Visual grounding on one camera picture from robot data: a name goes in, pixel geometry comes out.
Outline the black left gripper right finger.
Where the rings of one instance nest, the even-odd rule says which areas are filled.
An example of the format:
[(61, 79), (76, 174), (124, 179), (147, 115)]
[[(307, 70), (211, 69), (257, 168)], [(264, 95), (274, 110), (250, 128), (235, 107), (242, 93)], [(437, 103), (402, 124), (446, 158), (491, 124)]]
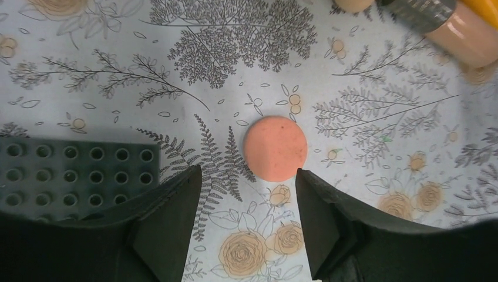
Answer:
[(321, 281), (496, 281), (497, 220), (441, 229), (376, 209), (298, 169), (309, 269)]

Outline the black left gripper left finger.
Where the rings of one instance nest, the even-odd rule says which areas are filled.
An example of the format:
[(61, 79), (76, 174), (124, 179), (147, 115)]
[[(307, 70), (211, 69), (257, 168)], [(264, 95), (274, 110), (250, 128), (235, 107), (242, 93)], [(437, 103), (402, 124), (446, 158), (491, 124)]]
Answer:
[(181, 281), (201, 184), (195, 165), (80, 220), (1, 213), (1, 280)]

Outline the orange round makeup puff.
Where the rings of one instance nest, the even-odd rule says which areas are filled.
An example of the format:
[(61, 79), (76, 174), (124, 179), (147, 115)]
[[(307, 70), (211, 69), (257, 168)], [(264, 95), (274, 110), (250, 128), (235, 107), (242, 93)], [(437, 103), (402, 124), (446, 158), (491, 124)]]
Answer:
[(303, 167), (308, 142), (302, 129), (291, 119), (267, 116), (246, 131), (243, 155), (255, 176), (267, 182), (283, 182)]

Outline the beige makeup sponge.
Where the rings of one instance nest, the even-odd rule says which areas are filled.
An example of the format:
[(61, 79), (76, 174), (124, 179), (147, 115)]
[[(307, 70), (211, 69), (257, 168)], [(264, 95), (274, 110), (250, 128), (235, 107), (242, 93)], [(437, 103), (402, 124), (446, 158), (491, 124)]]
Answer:
[(339, 8), (347, 13), (359, 13), (369, 8), (375, 0), (335, 0)]

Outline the beige foundation bottle grey cap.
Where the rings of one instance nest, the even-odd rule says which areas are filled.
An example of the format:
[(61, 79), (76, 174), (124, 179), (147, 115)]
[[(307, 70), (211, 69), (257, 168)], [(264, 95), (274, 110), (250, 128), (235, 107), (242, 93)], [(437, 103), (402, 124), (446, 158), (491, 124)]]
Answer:
[(497, 30), (463, 2), (395, 0), (379, 3), (470, 67), (482, 68), (497, 61)]

